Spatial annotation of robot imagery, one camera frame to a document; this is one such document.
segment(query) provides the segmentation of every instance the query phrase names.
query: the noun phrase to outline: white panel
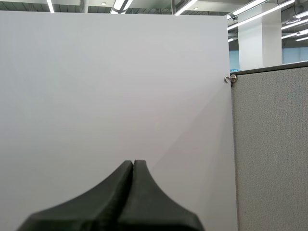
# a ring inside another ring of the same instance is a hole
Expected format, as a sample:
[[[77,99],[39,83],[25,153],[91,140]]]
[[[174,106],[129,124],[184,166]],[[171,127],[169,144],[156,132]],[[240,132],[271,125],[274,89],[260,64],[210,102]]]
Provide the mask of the white panel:
[[[0,34],[1,229],[145,159],[207,231],[237,230],[225,17],[1,12]]]

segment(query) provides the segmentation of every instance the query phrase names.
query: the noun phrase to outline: cubicle partition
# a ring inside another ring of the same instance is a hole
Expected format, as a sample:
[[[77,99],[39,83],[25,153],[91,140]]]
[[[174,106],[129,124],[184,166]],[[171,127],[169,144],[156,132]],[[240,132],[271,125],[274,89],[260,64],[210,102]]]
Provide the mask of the cubicle partition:
[[[308,62],[235,73],[240,231],[308,230]]]

